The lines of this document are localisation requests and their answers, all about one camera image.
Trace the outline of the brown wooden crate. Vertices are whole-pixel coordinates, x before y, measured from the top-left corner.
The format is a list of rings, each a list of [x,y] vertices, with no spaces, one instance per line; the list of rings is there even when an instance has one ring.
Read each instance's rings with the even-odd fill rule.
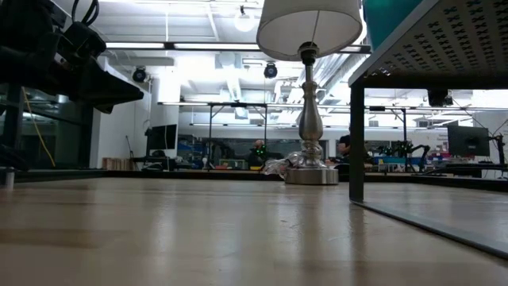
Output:
[[[102,168],[107,171],[134,171],[135,164],[129,158],[103,157]]]

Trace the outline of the silver table lamp white shade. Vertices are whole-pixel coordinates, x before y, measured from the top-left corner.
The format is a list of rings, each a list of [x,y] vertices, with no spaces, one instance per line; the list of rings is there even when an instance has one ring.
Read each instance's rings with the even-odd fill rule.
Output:
[[[316,59],[340,52],[363,31],[358,0],[265,0],[256,34],[260,50],[275,60],[300,61],[305,68],[303,105],[298,124],[301,150],[268,160],[265,174],[287,184],[337,185],[338,171],[322,160],[324,127],[314,81]]]

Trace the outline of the black monitor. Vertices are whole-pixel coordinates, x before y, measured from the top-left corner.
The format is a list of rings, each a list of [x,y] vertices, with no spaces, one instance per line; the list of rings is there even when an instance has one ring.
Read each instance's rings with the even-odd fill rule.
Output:
[[[448,151],[453,156],[490,156],[488,129],[468,126],[448,126]]]
[[[178,126],[154,126],[148,128],[145,132],[147,137],[147,147],[149,150],[169,150],[175,149],[177,140]]]

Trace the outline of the dark metal rack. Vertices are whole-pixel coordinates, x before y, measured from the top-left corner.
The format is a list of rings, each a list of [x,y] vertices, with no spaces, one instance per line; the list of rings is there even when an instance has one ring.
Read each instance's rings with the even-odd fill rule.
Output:
[[[0,160],[30,169],[87,168],[92,109],[64,95],[0,84]]]

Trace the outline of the person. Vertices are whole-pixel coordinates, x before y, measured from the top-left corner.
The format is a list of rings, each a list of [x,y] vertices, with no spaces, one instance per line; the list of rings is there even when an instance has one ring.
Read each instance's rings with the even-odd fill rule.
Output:
[[[350,134],[346,134],[341,136],[337,143],[337,153],[340,157],[345,158],[349,156],[351,147],[351,137]]]
[[[267,148],[263,140],[256,140],[248,155],[248,166],[250,168],[261,168],[267,156]]]

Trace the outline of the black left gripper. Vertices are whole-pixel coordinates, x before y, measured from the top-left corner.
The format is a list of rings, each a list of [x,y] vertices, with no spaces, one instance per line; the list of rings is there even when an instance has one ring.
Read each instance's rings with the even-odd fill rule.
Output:
[[[27,58],[27,87],[66,95],[105,114],[111,114],[116,105],[144,97],[138,87],[104,71],[95,58],[89,58],[79,74],[68,62],[62,63],[58,53],[60,39],[57,34],[45,34],[39,39]]]

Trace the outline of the dark green plastic tray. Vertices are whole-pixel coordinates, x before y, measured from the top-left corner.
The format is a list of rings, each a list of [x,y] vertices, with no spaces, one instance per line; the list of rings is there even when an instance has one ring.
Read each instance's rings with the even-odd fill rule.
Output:
[[[363,0],[371,49],[376,50],[422,0]]]

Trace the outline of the black frame stand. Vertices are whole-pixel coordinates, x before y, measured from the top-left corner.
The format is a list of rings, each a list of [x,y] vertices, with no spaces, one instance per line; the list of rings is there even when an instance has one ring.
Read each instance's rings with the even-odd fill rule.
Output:
[[[209,133],[208,133],[208,161],[206,163],[206,171],[210,172],[212,170],[213,165],[210,163],[210,159],[212,157],[212,125],[213,125],[213,118],[219,114],[224,107],[229,106],[232,108],[248,108],[252,107],[255,111],[257,111],[262,119],[264,120],[264,123],[262,127],[264,128],[264,143],[267,143],[267,113],[268,113],[268,106],[267,103],[252,103],[252,102],[240,102],[240,101],[234,101],[234,102],[209,102],[208,106],[210,107],[210,120],[209,120]]]

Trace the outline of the grey perforated metal riser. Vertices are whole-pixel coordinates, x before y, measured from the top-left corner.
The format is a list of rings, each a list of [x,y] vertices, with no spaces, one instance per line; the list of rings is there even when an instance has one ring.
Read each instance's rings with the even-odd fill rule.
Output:
[[[349,199],[359,207],[508,261],[508,244],[364,202],[364,91],[508,89],[508,0],[422,0],[354,71]]]

